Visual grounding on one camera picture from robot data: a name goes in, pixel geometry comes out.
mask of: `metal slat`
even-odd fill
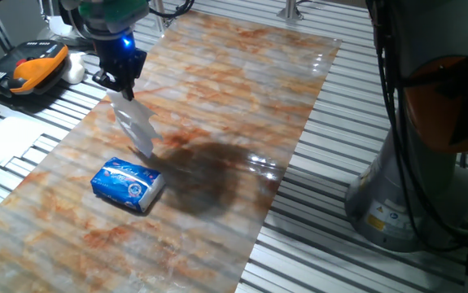
[[[325,232],[293,220],[287,216],[270,211],[265,219],[265,224],[279,233],[286,232],[286,236],[292,237],[298,242],[306,243],[317,249],[326,251],[331,255],[342,258],[356,266],[356,269],[368,269],[379,273],[386,278],[402,282],[416,290],[441,292],[456,292],[461,286],[448,280],[430,275],[420,269],[402,264],[398,260],[383,256],[376,251],[371,251]]]
[[[241,276],[241,282],[249,282],[267,292],[303,292],[313,293],[313,291],[304,288],[288,279],[285,279],[275,273],[272,273],[266,269],[248,263],[243,275]]]
[[[56,127],[54,125],[48,124],[43,120],[39,120],[36,118],[33,118],[31,116],[28,116],[22,112],[14,111],[11,110],[9,107],[4,106],[0,103],[0,116],[3,117],[18,117],[26,120],[31,120],[33,122],[37,122],[38,124],[45,126],[46,128],[46,133],[50,135],[53,138],[58,139],[59,141],[65,138],[65,136],[68,134],[68,131],[65,129],[61,129],[59,127]]]
[[[330,268],[330,273],[334,274],[336,278],[351,280],[351,282],[357,283],[367,290],[372,288],[372,290],[382,293],[421,292],[400,282],[385,278],[378,273],[365,269],[357,269],[346,260],[341,260],[329,253],[294,241],[293,238],[283,236],[266,227],[261,229],[257,240],[270,247],[270,249],[285,251],[305,264],[315,266],[316,268]]]
[[[213,5],[213,3],[214,2],[206,2],[206,4],[205,3],[201,4],[201,3],[196,2],[192,6],[192,9],[195,11],[202,11],[202,12],[209,13],[209,14],[232,17],[238,20],[255,21],[260,24],[267,24],[267,25],[271,25],[274,27],[278,27],[278,28],[292,28],[295,31],[298,31],[301,33],[312,33],[312,34],[322,35],[325,37],[342,38],[346,42],[351,42],[355,45],[367,46],[369,48],[374,47],[373,41],[371,41],[371,39],[365,39],[362,37],[352,36],[351,35],[352,32],[350,29],[340,29],[340,28],[332,27],[332,29],[334,29],[334,31],[332,31],[329,29],[322,29],[321,26],[318,26],[316,28],[305,27],[301,24],[285,23],[284,21],[282,21],[276,16],[277,11],[275,11],[275,13],[271,13],[267,11],[250,11],[248,9],[237,11],[235,9],[235,6],[231,7],[230,9],[224,9],[223,6],[225,4]],[[167,10],[173,11],[174,8],[179,4],[176,4],[176,3],[173,4],[172,2],[166,1],[164,2],[164,5],[167,8]]]
[[[258,243],[256,243],[251,251],[250,260],[252,263],[256,262],[259,266],[273,273],[292,279],[311,291],[323,291],[326,293],[365,292],[360,288],[340,281],[308,265],[301,264],[294,258],[284,256]]]

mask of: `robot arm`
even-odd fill
[[[100,70],[93,81],[132,100],[147,53],[136,48],[133,25],[149,13],[146,0],[41,0],[42,14],[61,15],[93,42]]]

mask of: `tissue pack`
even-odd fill
[[[145,212],[164,186],[158,171],[112,158],[90,181],[93,192],[123,204],[138,212]]]

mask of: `marble-pattern mat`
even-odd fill
[[[144,158],[108,98],[0,205],[0,291],[228,292],[237,285],[340,41],[191,12],[147,57]],[[96,198],[113,156],[159,169],[143,214]]]

